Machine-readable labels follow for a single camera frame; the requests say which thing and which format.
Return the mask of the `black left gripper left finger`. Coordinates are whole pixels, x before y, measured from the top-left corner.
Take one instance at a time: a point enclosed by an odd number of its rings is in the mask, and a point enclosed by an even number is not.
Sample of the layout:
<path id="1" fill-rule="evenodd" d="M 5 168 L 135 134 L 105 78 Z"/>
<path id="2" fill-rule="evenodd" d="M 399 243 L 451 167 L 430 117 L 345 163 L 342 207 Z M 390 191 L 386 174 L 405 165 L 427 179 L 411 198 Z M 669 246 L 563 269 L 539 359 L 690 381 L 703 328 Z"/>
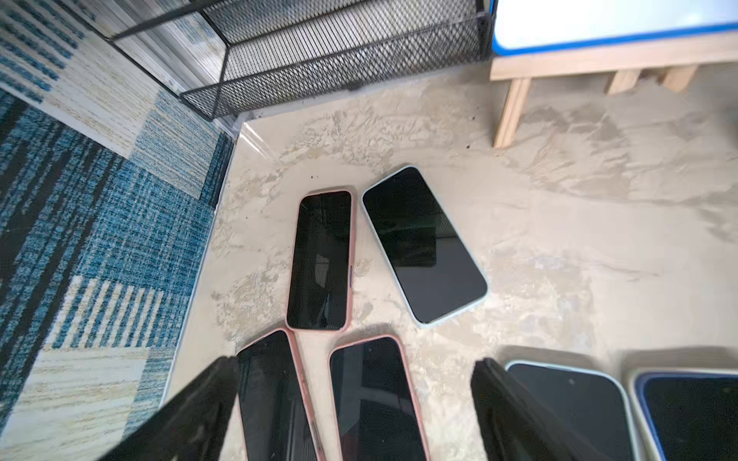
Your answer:
<path id="1" fill-rule="evenodd" d="M 238 393 L 235 357 L 219 357 L 104 460 L 217 460 Z"/>

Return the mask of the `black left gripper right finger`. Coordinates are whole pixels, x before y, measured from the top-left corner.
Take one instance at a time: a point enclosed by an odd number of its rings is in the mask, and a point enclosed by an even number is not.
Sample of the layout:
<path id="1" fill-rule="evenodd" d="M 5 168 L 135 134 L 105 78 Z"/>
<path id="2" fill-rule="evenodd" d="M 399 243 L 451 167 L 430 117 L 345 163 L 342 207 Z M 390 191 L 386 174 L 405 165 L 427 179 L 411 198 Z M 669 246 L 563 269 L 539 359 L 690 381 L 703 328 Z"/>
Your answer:
<path id="1" fill-rule="evenodd" d="M 475 363 L 471 392 L 489 460 L 607 460 L 497 361 Z"/>

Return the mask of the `phone pink case purple button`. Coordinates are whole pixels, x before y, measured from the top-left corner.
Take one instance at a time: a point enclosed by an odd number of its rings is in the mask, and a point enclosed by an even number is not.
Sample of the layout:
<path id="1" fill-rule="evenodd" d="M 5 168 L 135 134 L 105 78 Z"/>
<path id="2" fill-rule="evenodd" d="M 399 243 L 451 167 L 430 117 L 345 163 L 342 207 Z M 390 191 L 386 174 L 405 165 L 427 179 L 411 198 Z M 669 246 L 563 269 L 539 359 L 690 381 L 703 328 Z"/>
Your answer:
<path id="1" fill-rule="evenodd" d="M 400 340 L 390 334 L 335 348 L 329 358 L 343 460 L 428 460 Z"/>

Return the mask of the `black phone without case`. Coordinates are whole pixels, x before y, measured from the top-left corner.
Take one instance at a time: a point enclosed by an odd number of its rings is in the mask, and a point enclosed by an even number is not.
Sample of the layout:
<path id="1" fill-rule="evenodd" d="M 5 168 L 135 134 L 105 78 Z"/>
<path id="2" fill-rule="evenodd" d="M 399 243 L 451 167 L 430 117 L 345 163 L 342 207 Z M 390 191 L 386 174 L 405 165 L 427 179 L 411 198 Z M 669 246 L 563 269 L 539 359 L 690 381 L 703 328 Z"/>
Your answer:
<path id="1" fill-rule="evenodd" d="M 361 206 L 417 324 L 438 324 L 486 297 L 482 269 L 416 166 L 369 186 Z"/>

